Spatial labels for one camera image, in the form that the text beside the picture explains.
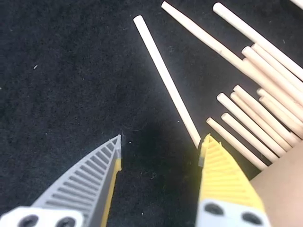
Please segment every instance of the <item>wooden dowel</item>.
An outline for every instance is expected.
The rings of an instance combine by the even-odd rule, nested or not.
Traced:
[[[277,108],[268,98],[262,96],[259,101],[270,110],[281,122],[303,139],[303,128],[299,127],[291,118]]]
[[[290,146],[285,139],[283,139],[272,127],[270,127],[256,112],[254,112],[239,96],[233,92],[231,99],[249,116],[251,119],[260,126],[271,138],[274,139],[285,151],[289,151]]]
[[[249,46],[242,50],[242,54],[247,57],[255,66],[263,71],[272,81],[279,85],[290,97],[303,105],[303,93],[296,89],[285,77],[268,64]]]
[[[291,60],[286,54],[276,48],[271,42],[260,35],[251,26],[245,23],[241,18],[227,9],[223,4],[217,2],[213,6],[213,11],[226,20],[229,24],[234,26],[238,31],[248,37],[254,43],[259,44],[270,55],[276,58],[281,64],[288,68],[298,78],[303,80],[303,69]]]
[[[233,135],[231,135],[225,128],[219,125],[214,119],[208,118],[206,120],[220,136],[222,136],[230,145],[232,145],[240,154],[242,154],[248,161],[250,161],[259,170],[264,170],[267,166],[258,159],[250,150],[248,150],[241,142],[239,142]]]
[[[285,108],[278,100],[272,97],[267,91],[262,88],[257,90],[259,96],[265,96],[268,98],[276,107],[278,107],[282,112],[284,112],[289,118],[291,118],[297,125],[303,128],[303,122],[297,118],[292,112]]]
[[[183,123],[186,126],[186,129],[187,129],[191,139],[193,140],[193,142],[195,144],[195,147],[198,148],[201,137],[182,101],[182,98],[169,74],[169,71],[167,70],[167,68],[165,66],[165,63],[159,53],[159,50],[152,38],[150,31],[148,30],[148,27],[147,27],[143,17],[142,16],[135,17],[134,23],[146,45],[148,52],[151,55],[151,58],[152,58],[154,64],[157,67],[157,70],[166,86],[166,89],[168,90],[168,92],[170,94],[172,101],[174,102],[174,104],[181,116]]]
[[[293,73],[285,68],[279,61],[273,56],[267,53],[260,45],[253,44],[251,48],[257,52],[264,60],[266,60],[275,70],[277,70],[282,76],[284,76],[294,87],[303,92],[303,82],[298,79]]]
[[[271,152],[263,143],[261,143],[253,134],[245,129],[239,122],[237,122],[229,113],[224,113],[221,116],[222,120],[227,123],[232,129],[240,134],[248,143],[264,155],[269,161],[274,163],[278,157]]]
[[[292,112],[301,121],[303,120],[302,108],[277,84],[270,80],[263,72],[256,68],[247,58],[243,59],[245,67],[250,71],[251,79],[258,83],[268,93],[282,103],[290,112]]]
[[[251,130],[260,140],[262,140],[276,155],[281,157],[285,150],[277,144],[263,129],[261,129],[250,117],[248,117],[235,103],[233,103],[224,93],[217,96],[217,100],[224,105],[233,115],[235,115],[249,130]]]
[[[296,139],[290,135],[289,131],[243,88],[237,85],[233,90],[236,92],[239,98],[241,98],[253,111],[255,111],[264,121],[266,121],[266,123],[269,124],[279,135],[281,135],[292,147],[297,144]]]
[[[224,45],[210,36],[206,31],[196,25],[191,19],[186,17],[184,14],[173,8],[167,2],[163,2],[162,8],[168,12],[173,18],[175,18],[181,25],[183,25],[188,31],[190,31],[194,36],[196,36],[203,43],[208,45],[223,58],[225,58],[229,63],[234,65],[237,69],[243,72],[245,75],[250,77],[253,81],[258,83],[261,87],[266,88],[266,90],[274,96],[278,101],[280,101],[286,108],[293,109],[292,112],[298,117],[302,115],[300,110],[298,110],[293,103],[289,100],[290,97],[287,93],[282,91],[273,81],[268,79],[266,75],[256,69],[249,62],[242,61],[237,55],[227,49]]]

